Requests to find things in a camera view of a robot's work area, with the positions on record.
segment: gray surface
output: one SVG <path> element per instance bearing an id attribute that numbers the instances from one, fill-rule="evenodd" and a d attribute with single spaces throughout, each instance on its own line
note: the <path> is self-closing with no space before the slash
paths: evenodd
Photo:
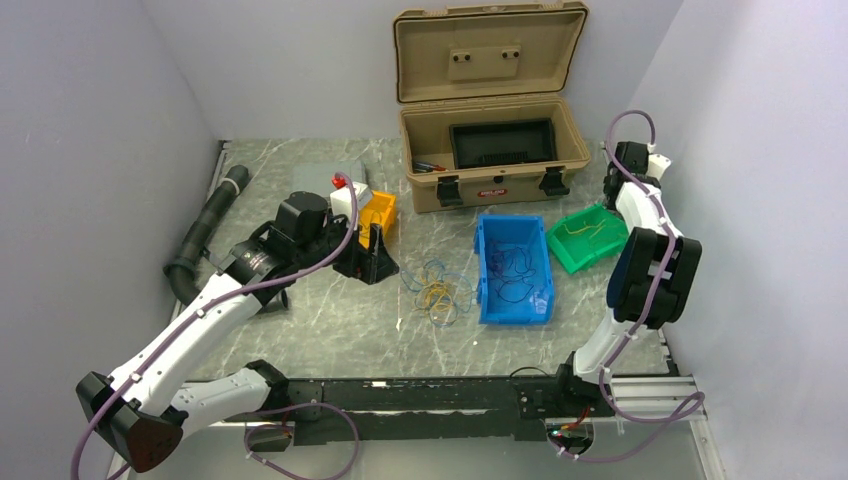
<path id="1" fill-rule="evenodd" d="M 210 242 L 224 255 L 262 222 L 274 218 L 290 191 L 294 165 L 327 159 L 361 159 L 372 188 L 399 195 L 398 220 L 386 243 L 402 268 L 439 258 L 476 285 L 478 258 L 472 251 L 476 216 L 482 212 L 535 214 L 547 227 L 601 198 L 604 164 L 581 172 L 561 200 L 415 214 L 401 164 L 400 140 L 260 140 L 229 145 L 227 166 L 246 165 L 254 179 L 235 202 Z M 615 260 L 605 259 L 570 276 L 552 260 L 556 306 L 544 327 L 479 325 L 479 308 L 439 329 L 414 313 L 413 295 L 399 276 L 368 286 L 324 269 L 289 289 L 291 310 L 260 314 L 236 329 L 196 370 L 195 379 L 225 376 L 263 358 L 290 377 L 419 377 L 503 375 L 534 365 L 553 371 L 590 336 L 604 314 L 604 295 Z M 212 268 L 200 269 L 205 281 Z M 667 372 L 658 336 L 632 345 L 621 372 Z"/>
<path id="2" fill-rule="evenodd" d="M 606 457 L 633 448 L 654 430 L 626 425 L 616 433 L 614 423 L 596 424 L 589 457 Z M 201 430 L 150 472 L 130 479 L 157 480 L 279 480 L 279 473 L 255 460 L 245 460 L 241 425 Z M 339 471 L 353 451 L 351 442 L 320 447 L 294 447 L 283 453 L 263 453 L 283 468 L 307 478 L 326 478 Z M 575 463 L 557 458 L 546 442 L 516 442 L 511 438 L 473 438 L 362 443 L 359 459 L 346 480 L 515 480 L 527 479 L 656 479 L 703 480 L 704 470 L 689 422 L 668 428 L 642 453 L 606 465 Z"/>

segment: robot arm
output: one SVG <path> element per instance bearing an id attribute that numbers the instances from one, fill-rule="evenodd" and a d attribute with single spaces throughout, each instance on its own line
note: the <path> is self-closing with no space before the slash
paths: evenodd
<path id="1" fill-rule="evenodd" d="M 183 437 L 233 415 L 286 405 L 288 379 L 264 361 L 255 361 L 220 380 L 183 388 L 183 383 L 209 351 L 237 326 L 243 325 L 283 289 L 278 284 L 236 295 L 208 311 L 211 300 L 248 285 L 282 279 L 317 265 L 339 248 L 348 230 L 345 215 L 334 215 L 322 197 L 295 192 L 284 201 L 274 221 L 257 229 L 232 248 L 204 288 L 181 315 L 140 353 L 108 377 L 91 372 L 77 385 L 86 417 L 98 414 L 107 399 L 133 383 L 106 410 L 95 431 L 136 472 L 159 465 Z M 355 230 L 333 260 L 333 268 L 367 284 L 399 271 L 383 245 L 380 227 L 371 225 L 369 247 L 359 243 Z M 177 341 L 163 344 L 183 329 Z"/>
<path id="2" fill-rule="evenodd" d="M 613 207 L 622 216 L 630 237 L 610 277 L 604 319 L 573 357 L 573 375 L 594 384 L 598 383 L 603 363 L 626 336 L 635 339 L 647 330 L 657 330 L 680 317 L 701 257 L 698 241 L 683 237 L 670 220 L 661 220 L 667 215 L 662 205 L 659 179 L 671 162 L 661 155 L 649 154 L 647 145 L 634 142 L 620 143 L 616 157 L 648 191 L 626 181 L 621 172 L 610 165 L 604 179 L 607 207 Z M 654 199 L 660 204 L 663 215 Z M 663 223 L 671 229 L 676 240 L 673 260 L 665 271 L 659 272 L 659 260 L 669 241 Z M 661 275 L 662 280 L 648 319 L 636 332 L 631 332 L 656 275 Z"/>

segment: open toolbox lid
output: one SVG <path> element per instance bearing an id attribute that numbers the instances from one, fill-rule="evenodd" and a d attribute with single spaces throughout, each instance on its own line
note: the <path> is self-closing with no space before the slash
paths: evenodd
<path id="1" fill-rule="evenodd" d="M 398 102 L 558 92 L 588 14 L 583 2 L 406 10 L 394 22 Z"/>

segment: orange wire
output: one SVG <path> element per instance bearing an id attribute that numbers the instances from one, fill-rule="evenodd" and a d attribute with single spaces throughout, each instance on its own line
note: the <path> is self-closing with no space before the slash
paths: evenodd
<path id="1" fill-rule="evenodd" d="M 589 407 L 583 409 L 583 413 L 580 414 L 580 417 L 577 418 L 577 421 L 574 423 L 566 423 L 561 428 L 562 430 L 573 430 L 580 426 L 583 423 L 583 420 L 586 420 L 586 417 L 589 416 Z"/>

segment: yellow plastic bin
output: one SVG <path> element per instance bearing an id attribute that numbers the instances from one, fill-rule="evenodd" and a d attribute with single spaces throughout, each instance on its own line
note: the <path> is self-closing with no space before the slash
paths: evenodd
<path id="1" fill-rule="evenodd" d="M 359 243 L 365 248 L 368 248 L 370 241 L 368 235 L 371 224 L 376 223 L 383 227 L 383 236 L 385 237 L 389 228 L 395 223 L 397 216 L 397 208 L 395 207 L 397 197 L 391 193 L 376 190 L 372 190 L 372 193 L 374 198 L 368 202 L 365 208 L 359 211 L 359 226 L 361 227 L 359 229 Z"/>

